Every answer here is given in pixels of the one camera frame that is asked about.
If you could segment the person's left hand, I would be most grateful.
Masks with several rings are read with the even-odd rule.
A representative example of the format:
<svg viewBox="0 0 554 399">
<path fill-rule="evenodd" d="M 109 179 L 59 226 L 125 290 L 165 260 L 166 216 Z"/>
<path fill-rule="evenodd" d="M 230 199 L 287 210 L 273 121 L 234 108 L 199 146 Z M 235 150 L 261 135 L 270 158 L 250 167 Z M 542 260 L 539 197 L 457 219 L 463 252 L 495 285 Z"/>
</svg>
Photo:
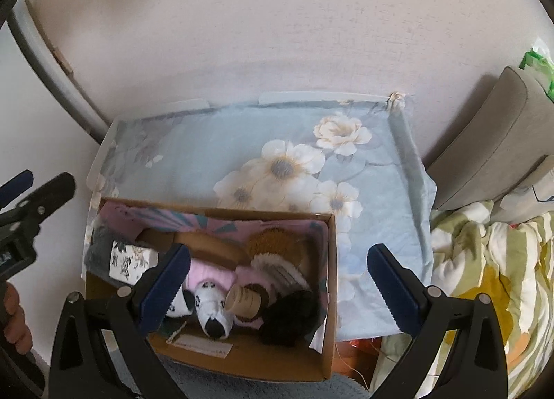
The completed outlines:
<svg viewBox="0 0 554 399">
<path fill-rule="evenodd" d="M 8 314 L 8 322 L 4 330 L 5 339 L 18 353 L 26 355 L 33 346 L 32 333 L 25 322 L 25 311 L 21 308 L 19 293 L 10 283 L 7 283 L 3 304 Z"/>
</svg>

